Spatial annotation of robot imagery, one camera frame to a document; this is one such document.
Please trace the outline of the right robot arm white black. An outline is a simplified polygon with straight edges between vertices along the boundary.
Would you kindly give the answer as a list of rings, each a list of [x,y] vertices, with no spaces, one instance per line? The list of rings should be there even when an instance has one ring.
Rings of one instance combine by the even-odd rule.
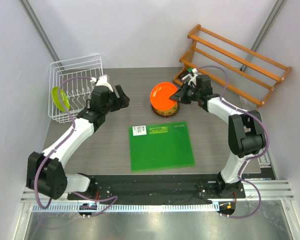
[[[208,75],[188,77],[169,99],[187,105],[197,102],[200,108],[227,123],[230,155],[217,175],[212,192],[221,198],[231,198],[240,188],[242,173],[249,161],[267,146],[260,113],[238,108],[214,93]]]

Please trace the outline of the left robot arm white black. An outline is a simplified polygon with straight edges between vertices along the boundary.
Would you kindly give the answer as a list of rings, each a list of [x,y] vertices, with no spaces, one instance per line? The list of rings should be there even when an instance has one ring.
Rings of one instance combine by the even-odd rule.
[[[120,85],[115,86],[115,91],[106,85],[95,86],[72,126],[43,152],[34,151],[29,155],[26,187],[36,195],[43,194],[54,200],[73,192],[92,199],[97,192],[93,178],[83,173],[66,174],[65,166],[79,146],[105,122],[106,115],[128,107],[129,102]]]

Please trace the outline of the orange plate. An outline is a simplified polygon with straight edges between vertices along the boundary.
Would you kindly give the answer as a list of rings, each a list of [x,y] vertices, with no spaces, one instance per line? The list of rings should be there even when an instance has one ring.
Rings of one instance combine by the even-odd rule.
[[[167,111],[175,104],[175,100],[170,97],[176,93],[178,88],[171,82],[161,82],[157,84],[150,93],[150,104],[160,111]]]

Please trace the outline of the yellow patterned plate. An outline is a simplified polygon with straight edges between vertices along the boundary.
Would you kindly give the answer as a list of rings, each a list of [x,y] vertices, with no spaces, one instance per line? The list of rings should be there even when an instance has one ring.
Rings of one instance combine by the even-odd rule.
[[[168,110],[159,110],[153,106],[151,108],[152,108],[153,112],[155,114],[157,114],[158,116],[161,116],[163,118],[170,118],[170,117],[175,116],[179,112],[180,105],[178,102],[176,102],[174,104],[174,106]]]

